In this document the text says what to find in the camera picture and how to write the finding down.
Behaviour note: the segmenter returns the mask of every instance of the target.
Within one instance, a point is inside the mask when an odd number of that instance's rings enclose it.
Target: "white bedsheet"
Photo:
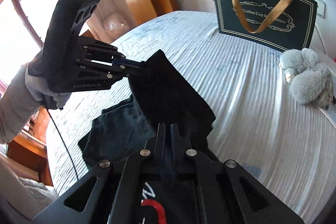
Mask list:
[[[280,52],[219,34],[215,14],[182,11],[137,27],[114,45],[136,61],[162,49],[216,115],[208,141],[217,157],[243,165],[305,223],[317,216],[336,187],[336,130],[320,110],[291,98]],[[123,79],[110,90],[74,93],[63,111],[52,111],[80,177],[87,168],[77,141],[102,109],[129,95]],[[76,177],[52,123],[47,144],[62,194]]]

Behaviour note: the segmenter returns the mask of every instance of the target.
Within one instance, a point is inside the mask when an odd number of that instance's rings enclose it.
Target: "window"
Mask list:
[[[0,4],[0,15],[0,79],[9,84],[20,66],[32,60],[40,48],[23,25],[11,0]]]
[[[19,0],[29,24],[44,42],[49,22],[58,0]],[[11,0],[0,4],[0,79],[9,84],[20,66],[40,51],[36,41],[24,26]],[[85,23],[80,34],[88,30]]]

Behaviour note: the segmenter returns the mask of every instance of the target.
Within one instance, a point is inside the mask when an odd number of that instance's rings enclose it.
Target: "gloved hand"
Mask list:
[[[48,95],[53,97],[58,108],[64,107],[71,96],[71,93],[54,93],[50,91],[47,80],[41,77],[30,76],[28,74],[28,68],[25,73],[25,82],[29,93],[36,101],[43,100],[42,94],[44,94],[44,96]]]

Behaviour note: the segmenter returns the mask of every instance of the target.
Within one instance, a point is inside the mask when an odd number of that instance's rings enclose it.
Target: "fluffy keychain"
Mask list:
[[[285,70],[290,93],[301,105],[311,103],[328,109],[331,102],[336,103],[331,72],[313,50],[285,51],[279,67]]]

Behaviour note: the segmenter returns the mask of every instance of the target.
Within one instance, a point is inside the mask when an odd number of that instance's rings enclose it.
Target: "metal rivet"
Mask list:
[[[106,168],[106,167],[109,167],[110,166],[110,161],[109,160],[101,160],[100,163],[99,163],[99,166],[101,168]]]
[[[193,149],[188,149],[186,153],[188,156],[195,156],[197,154],[197,151]]]
[[[237,163],[234,160],[228,160],[226,162],[226,166],[229,168],[235,168],[237,166]]]
[[[140,151],[140,155],[144,157],[148,156],[150,153],[151,152],[148,149],[143,149]]]

